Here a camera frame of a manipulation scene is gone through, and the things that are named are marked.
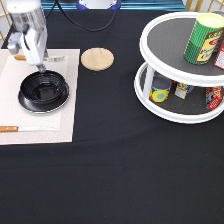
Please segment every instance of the yellow can label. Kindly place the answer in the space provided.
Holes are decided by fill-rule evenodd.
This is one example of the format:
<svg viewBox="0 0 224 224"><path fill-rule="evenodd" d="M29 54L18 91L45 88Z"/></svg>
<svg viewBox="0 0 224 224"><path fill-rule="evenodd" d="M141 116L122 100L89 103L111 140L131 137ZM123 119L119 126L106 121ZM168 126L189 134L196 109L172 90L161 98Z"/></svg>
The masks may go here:
<svg viewBox="0 0 224 224"><path fill-rule="evenodd" d="M223 30L218 30L206 35L196 59L197 62L206 62L209 60L209 58L212 56L216 44L218 43L219 38L221 37L222 31Z"/></svg>
<svg viewBox="0 0 224 224"><path fill-rule="evenodd" d="M154 102L163 102L166 100L169 93L169 89L161 90L155 87L151 88L149 99Z"/></svg>

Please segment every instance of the white mat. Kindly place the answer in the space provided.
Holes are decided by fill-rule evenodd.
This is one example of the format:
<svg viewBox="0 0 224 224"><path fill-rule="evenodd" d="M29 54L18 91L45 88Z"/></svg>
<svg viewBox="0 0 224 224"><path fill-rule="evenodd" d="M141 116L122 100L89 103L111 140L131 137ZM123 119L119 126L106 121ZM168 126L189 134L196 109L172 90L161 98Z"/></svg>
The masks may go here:
<svg viewBox="0 0 224 224"><path fill-rule="evenodd" d="M50 56L64 55L61 62L44 62L47 70L62 74L69 85L69 99L61 108L45 114L26 111L18 102L22 80L37 71L26 61L17 61L8 50L0 50L0 126L49 126L57 132L0 133L0 144L71 142L75 113L79 50L48 50Z"/></svg>

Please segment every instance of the black cable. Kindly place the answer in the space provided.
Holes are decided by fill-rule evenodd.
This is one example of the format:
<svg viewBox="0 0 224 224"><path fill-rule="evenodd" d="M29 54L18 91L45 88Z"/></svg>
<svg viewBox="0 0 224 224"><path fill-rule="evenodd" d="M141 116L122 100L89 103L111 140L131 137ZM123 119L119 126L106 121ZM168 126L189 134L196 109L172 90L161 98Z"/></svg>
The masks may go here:
<svg viewBox="0 0 224 224"><path fill-rule="evenodd" d="M22 27L22 33L23 33L23 41L24 41L24 44L25 44L26 48L30 51L30 48L27 45L26 38L25 38L25 36L26 36L29 28L30 28L30 26L28 24L24 24L23 27Z"/></svg>
<svg viewBox="0 0 224 224"><path fill-rule="evenodd" d="M52 13L55 6L56 6L56 2L54 2L54 5L52 6L50 12L48 12L48 14L46 15L46 18L48 18L50 16L50 14Z"/></svg>
<svg viewBox="0 0 224 224"><path fill-rule="evenodd" d="M102 31L104 29L106 29L110 24L111 22L113 21L114 17L115 17L115 14L117 12L117 9L118 9L118 0L117 0L117 3L116 3L116 9L114 10L114 13L112 15L112 18L110 19L109 23L102 27L102 28L98 28L98 29L88 29L88 28L85 28L84 26L82 26L81 24L77 23L77 22L74 22L65 12L64 10L62 9L60 3L58 2L58 0L55 0L55 3L57 4L58 8L60 9L60 11L62 12L62 14L74 25L78 26L79 28L83 29L83 30L86 30L86 31L89 31L89 32L97 32L97 31Z"/></svg>

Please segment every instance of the red package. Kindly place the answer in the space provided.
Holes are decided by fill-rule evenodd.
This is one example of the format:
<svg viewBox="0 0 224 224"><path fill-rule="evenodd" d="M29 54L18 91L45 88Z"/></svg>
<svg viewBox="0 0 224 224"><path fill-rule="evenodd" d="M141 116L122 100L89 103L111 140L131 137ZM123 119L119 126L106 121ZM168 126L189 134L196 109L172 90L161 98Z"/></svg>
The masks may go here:
<svg viewBox="0 0 224 224"><path fill-rule="evenodd" d="M215 109L222 100L221 87L206 88L206 106L208 109Z"/></svg>

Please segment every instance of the green can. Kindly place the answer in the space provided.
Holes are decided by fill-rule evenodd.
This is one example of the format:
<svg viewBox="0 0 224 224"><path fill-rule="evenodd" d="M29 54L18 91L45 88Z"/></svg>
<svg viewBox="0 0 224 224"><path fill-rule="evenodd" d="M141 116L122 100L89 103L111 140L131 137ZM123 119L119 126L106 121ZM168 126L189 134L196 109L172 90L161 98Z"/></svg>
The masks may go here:
<svg viewBox="0 0 224 224"><path fill-rule="evenodd" d="M184 58L196 65L209 61L216 44L224 29L224 18L214 13L204 13L198 16Z"/></svg>

